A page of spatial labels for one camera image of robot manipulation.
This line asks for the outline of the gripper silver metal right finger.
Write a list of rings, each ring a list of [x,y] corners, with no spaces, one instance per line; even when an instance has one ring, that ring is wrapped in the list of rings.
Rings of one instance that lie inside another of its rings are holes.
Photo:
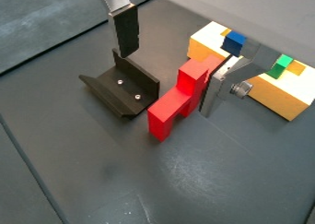
[[[248,95],[253,85],[246,80],[268,72],[281,55],[278,50],[253,39],[245,41],[241,57],[230,57],[211,74],[199,106],[199,112],[205,117],[211,116],[229,94],[234,94],[241,99]]]

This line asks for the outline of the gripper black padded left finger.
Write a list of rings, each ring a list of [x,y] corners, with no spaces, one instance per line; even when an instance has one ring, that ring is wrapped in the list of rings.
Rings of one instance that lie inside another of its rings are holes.
[[[131,0],[103,0],[114,28],[119,56],[126,58],[139,49],[138,6]]]

